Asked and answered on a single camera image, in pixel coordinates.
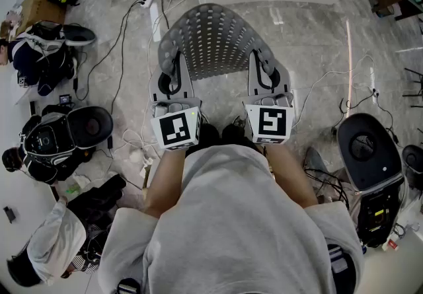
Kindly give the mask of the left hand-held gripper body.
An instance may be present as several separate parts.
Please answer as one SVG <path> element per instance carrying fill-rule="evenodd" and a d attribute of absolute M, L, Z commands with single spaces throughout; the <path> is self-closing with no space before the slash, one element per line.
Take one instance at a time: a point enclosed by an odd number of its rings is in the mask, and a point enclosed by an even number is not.
<path fill-rule="evenodd" d="M 153 103 L 151 126 L 161 149 L 187 149 L 199 142 L 202 114 L 199 98 Z"/>

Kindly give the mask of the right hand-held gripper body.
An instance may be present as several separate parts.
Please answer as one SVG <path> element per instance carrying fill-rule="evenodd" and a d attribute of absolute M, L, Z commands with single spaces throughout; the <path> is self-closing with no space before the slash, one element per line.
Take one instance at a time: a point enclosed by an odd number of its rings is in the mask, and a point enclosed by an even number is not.
<path fill-rule="evenodd" d="M 291 135 L 295 110 L 290 92 L 248 96 L 243 105 L 256 144 L 283 144 Z"/>

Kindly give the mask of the person's left forearm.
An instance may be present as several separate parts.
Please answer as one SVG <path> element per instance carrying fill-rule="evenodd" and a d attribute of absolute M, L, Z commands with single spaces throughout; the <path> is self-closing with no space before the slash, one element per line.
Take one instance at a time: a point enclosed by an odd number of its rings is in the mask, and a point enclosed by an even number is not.
<path fill-rule="evenodd" d="M 143 212 L 160 218 L 176 205 L 181 195 L 186 149 L 165 151 L 155 171 Z"/>

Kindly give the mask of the black metal chair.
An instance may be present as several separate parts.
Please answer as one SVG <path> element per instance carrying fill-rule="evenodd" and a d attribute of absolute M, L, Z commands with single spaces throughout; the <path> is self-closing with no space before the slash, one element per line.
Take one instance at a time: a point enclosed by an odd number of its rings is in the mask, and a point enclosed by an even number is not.
<path fill-rule="evenodd" d="M 421 98 L 423 101 L 423 73 L 417 72 L 415 70 L 409 69 L 409 68 L 404 68 L 405 71 L 408 71 L 414 75 L 417 75 L 418 78 L 417 80 L 412 81 L 413 83 L 417 83 L 419 84 L 419 91 L 417 93 L 414 94 L 403 94 L 403 97 L 417 97 L 417 98 Z"/>

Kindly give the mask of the person's grey sweatshirt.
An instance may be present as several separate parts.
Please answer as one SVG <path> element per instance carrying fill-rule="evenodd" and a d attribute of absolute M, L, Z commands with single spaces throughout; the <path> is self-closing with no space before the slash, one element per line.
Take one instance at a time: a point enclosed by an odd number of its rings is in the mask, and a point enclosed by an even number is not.
<path fill-rule="evenodd" d="M 362 246 L 342 202 L 302 208 L 267 152 L 216 145 L 185 156 L 181 195 L 155 218 L 116 212 L 104 294 L 353 294 Z"/>

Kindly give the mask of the grey perforated bath mat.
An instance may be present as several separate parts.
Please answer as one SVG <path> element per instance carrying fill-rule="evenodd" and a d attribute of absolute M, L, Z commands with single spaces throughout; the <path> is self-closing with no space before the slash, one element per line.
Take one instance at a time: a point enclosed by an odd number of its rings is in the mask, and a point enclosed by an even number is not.
<path fill-rule="evenodd" d="M 274 86 L 280 82 L 281 66 L 272 50 L 252 26 L 221 5 L 202 4 L 184 13 L 163 36 L 158 48 L 159 67 L 174 77 L 176 58 L 185 58 L 195 81 L 249 69 L 250 54 Z"/>

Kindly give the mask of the white table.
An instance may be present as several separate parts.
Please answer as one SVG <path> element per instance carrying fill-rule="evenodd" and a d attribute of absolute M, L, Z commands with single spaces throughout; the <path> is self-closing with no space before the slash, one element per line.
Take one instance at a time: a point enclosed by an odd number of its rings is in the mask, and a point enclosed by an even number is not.
<path fill-rule="evenodd" d="M 370 248 L 357 294 L 415 294 L 423 285 L 423 195 L 411 190 L 397 217 L 394 245 Z"/>
<path fill-rule="evenodd" d="M 22 172 L 7 172 L 1 162 L 3 151 L 15 146 L 19 132 L 29 118 L 29 106 L 15 104 L 11 89 L 16 85 L 15 70 L 0 66 L 0 294 L 100 294 L 96 275 L 76 272 L 53 285 L 25 288 L 11 278 L 6 261 L 17 254 L 30 235 L 50 212 L 55 199 L 50 188 Z M 9 223 L 4 207 L 11 208 L 16 219 Z"/>

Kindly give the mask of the person's black trousers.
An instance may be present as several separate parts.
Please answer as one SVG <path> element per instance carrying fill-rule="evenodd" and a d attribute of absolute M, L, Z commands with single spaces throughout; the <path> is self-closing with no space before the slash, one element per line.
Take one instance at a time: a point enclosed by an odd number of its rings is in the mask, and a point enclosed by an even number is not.
<path fill-rule="evenodd" d="M 260 153 L 256 144 L 245 135 L 244 127 L 235 124 L 226 126 L 221 135 L 217 128 L 211 124 L 204 124 L 201 126 L 198 143 L 199 149 L 205 149 L 215 145 L 240 145 L 249 147 Z"/>

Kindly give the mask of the person's right forearm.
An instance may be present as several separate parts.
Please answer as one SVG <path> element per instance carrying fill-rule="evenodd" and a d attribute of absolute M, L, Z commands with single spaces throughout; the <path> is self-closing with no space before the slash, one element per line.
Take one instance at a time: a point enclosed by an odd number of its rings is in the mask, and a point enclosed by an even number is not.
<path fill-rule="evenodd" d="M 286 145 L 265 145 L 276 183 L 302 208 L 318 204 L 306 173 Z"/>

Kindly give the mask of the brown cardboard box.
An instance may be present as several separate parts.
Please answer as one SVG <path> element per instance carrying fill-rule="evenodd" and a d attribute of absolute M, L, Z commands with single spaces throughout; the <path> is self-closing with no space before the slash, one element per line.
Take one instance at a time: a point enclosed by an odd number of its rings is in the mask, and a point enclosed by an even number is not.
<path fill-rule="evenodd" d="M 59 6 L 48 0 L 24 0 L 21 7 L 22 22 L 17 28 L 16 36 L 41 20 L 58 24 L 65 22 L 66 6 Z"/>

